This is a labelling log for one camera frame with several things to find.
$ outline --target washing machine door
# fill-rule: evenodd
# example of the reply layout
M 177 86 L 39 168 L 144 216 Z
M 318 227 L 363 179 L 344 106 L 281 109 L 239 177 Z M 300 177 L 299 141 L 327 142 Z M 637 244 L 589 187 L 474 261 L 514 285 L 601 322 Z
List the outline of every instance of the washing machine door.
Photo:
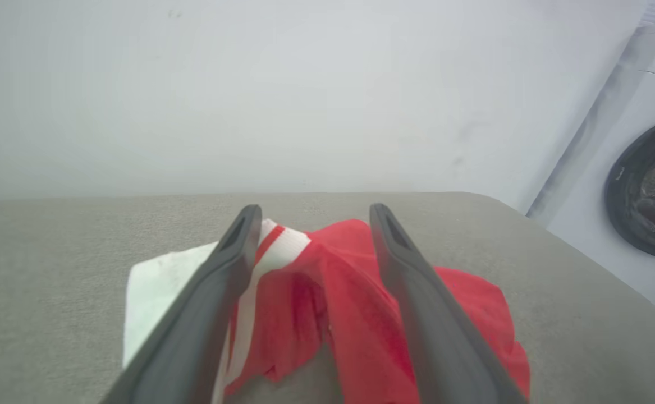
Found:
M 604 202 L 617 233 L 636 248 L 655 255 L 655 126 L 612 166 Z

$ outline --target red and white garment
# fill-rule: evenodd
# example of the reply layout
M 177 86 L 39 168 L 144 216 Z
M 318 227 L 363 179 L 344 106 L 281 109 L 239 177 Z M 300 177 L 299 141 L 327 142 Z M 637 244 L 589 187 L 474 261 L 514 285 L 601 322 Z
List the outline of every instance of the red and white garment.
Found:
M 216 244 L 133 267 L 124 366 Z M 502 291 L 472 274 L 435 271 L 528 397 L 529 364 L 514 340 Z M 280 380 L 324 342 L 332 350 L 348 404 L 419 403 L 399 307 L 379 279 L 368 225 L 348 220 L 301 233 L 263 220 L 250 286 L 230 319 L 221 374 L 225 393 L 260 374 Z

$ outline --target wall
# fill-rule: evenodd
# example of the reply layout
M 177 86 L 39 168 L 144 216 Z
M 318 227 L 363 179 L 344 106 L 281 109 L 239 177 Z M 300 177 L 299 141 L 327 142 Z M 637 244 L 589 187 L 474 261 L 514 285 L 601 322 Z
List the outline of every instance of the wall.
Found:
M 641 0 L 0 2 L 0 199 L 532 203 Z

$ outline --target gray tabletop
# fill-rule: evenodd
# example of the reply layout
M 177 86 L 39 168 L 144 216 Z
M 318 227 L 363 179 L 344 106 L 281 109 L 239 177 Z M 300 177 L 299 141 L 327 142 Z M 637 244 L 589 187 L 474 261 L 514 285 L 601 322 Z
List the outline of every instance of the gray tabletop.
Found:
M 366 220 L 378 201 L 428 261 L 502 287 L 532 366 L 532 402 L 655 402 L 655 307 L 506 205 L 460 192 L 0 202 L 0 402 L 99 401 L 120 373 L 130 267 L 215 241 L 243 205 L 311 231 Z M 232 400 L 270 391 L 276 402 L 314 402 L 315 389 L 337 383 L 334 366 L 306 368 L 326 376 L 286 382 L 307 384 L 306 396 L 257 381 Z

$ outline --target red cloth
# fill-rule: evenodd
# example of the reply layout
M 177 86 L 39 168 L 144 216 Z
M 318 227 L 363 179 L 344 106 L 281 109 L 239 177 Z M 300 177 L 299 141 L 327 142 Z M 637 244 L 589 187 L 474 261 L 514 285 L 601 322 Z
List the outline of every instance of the red cloth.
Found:
M 276 240 L 284 238 L 283 245 L 289 242 L 292 236 L 284 232 L 276 226 L 265 236 L 258 259 L 269 253 Z M 527 355 L 514 341 L 502 291 L 472 274 L 447 268 L 435 271 L 528 397 Z M 326 338 L 347 404 L 419 403 L 399 307 L 379 279 L 366 223 L 349 220 L 310 233 L 294 261 L 261 276 L 256 296 L 247 360 L 226 393 L 258 374 L 280 380 L 312 358 Z M 240 329 L 235 327 L 237 316 L 236 310 L 231 361 L 235 332 Z

